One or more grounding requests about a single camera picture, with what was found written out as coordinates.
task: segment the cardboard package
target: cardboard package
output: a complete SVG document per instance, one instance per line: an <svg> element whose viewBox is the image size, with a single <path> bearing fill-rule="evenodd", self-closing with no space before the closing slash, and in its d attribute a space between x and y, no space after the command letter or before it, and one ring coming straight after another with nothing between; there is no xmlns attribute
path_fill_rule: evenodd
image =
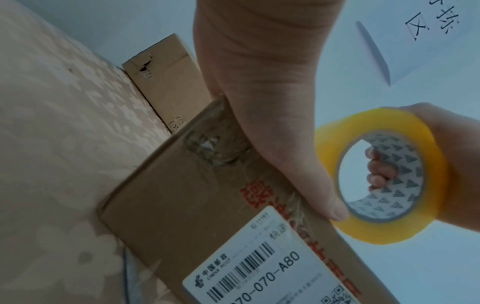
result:
<svg viewBox="0 0 480 304"><path fill-rule="evenodd" d="M195 59L176 34L122 66L172 133L212 101Z"/></svg>
<svg viewBox="0 0 480 304"><path fill-rule="evenodd" d="M259 156L225 99L173 134L104 201L99 215L146 265L161 260L155 274L192 304L183 280L267 206L359 302L398 303L334 227Z"/></svg>

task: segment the packing tape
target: packing tape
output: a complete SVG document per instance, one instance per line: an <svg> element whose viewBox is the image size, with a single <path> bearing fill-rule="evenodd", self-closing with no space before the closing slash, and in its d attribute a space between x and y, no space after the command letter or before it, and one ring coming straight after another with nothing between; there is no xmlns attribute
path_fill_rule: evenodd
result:
<svg viewBox="0 0 480 304"><path fill-rule="evenodd" d="M358 141L369 142L398 176L367 197L347 202L339 187L340 164ZM316 130L318 157L350 211L333 222L344 233L373 244L409 239L434 221L447 196L449 167L428 127L406 111L380 108L329 123Z"/></svg>

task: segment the fingernail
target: fingernail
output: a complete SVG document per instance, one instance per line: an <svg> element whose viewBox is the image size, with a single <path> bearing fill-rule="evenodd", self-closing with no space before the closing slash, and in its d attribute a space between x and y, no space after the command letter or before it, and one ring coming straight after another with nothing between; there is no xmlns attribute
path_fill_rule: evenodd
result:
<svg viewBox="0 0 480 304"><path fill-rule="evenodd" d="M349 217L349 210L341 200L338 200L333 208L333 214L335 216L333 220L344 221Z"/></svg>

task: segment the qr code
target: qr code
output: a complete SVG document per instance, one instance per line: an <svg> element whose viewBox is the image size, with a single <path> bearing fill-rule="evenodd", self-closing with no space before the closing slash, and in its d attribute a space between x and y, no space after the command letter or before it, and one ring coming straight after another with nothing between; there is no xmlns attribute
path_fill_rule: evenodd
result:
<svg viewBox="0 0 480 304"><path fill-rule="evenodd" d="M357 304L357 301L352 298L349 292L340 285L335 287L330 295L322 298L320 302L321 304Z"/></svg>

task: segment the barcode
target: barcode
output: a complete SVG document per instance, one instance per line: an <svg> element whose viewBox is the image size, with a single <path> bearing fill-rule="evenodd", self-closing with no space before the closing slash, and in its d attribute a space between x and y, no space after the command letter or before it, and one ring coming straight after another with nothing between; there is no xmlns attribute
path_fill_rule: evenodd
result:
<svg viewBox="0 0 480 304"><path fill-rule="evenodd" d="M232 271L224 276L206 293L218 303L227 293L232 291L243 279L260 267L275 251L267 242L263 242L256 250L252 251Z"/></svg>

